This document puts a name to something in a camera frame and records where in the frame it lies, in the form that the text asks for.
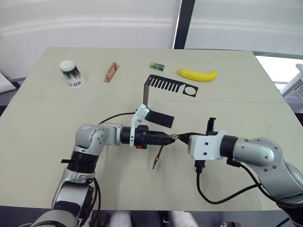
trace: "beige tabletop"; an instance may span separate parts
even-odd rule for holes
[[[74,60],[86,84],[77,89],[64,82],[58,64]],[[120,68],[110,83],[105,72],[116,61]],[[165,64],[164,72],[149,68]],[[203,83],[176,73],[187,68],[218,72]],[[96,124],[112,115],[134,111],[142,103],[149,74],[199,87],[197,96],[151,87],[149,107],[173,115],[171,129],[143,122],[167,134],[204,133],[209,117],[215,129],[238,137],[268,137],[284,150],[284,158],[303,172],[303,129],[279,91],[251,52],[209,50],[132,50],[48,48],[0,117],[0,205],[49,208],[69,159],[74,135],[84,123]],[[130,125],[131,116],[111,122]],[[107,210],[277,210],[257,189],[221,205],[205,202],[196,190],[194,160],[181,141],[164,147],[154,170],[158,146],[104,148],[96,168],[101,208]],[[252,185],[241,169],[225,160],[207,161],[201,188],[219,200]]]

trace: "black comb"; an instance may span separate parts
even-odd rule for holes
[[[172,91],[172,92],[178,92],[180,86],[182,86],[182,85],[185,85],[183,92],[182,92],[184,95],[196,97],[198,87],[181,82],[181,81],[177,81],[174,79],[168,79],[165,77],[160,77],[160,76],[151,74],[151,75],[149,75],[149,77],[147,78],[147,80],[144,84],[143,104],[146,106],[148,104],[149,86],[160,88],[160,89],[165,89],[165,90]],[[196,92],[193,95],[187,93],[185,91],[185,89],[187,87],[192,87]]]

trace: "white wall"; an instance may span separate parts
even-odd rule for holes
[[[303,0],[196,0],[185,48],[303,55]]]
[[[1,0],[0,72],[26,77],[48,46],[172,48],[181,0]]]

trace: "small green box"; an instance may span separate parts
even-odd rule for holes
[[[164,71],[164,67],[165,67],[165,65],[161,65],[161,64],[158,64],[158,63],[154,63],[154,62],[152,62],[150,64],[150,68],[154,69],[154,70]]]

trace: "yellow banana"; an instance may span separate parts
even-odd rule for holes
[[[182,77],[187,78],[187,79],[207,82],[207,81],[211,81],[213,79],[216,79],[217,70],[206,73],[206,72],[196,72],[196,71],[187,70],[187,69],[179,69],[178,74]]]

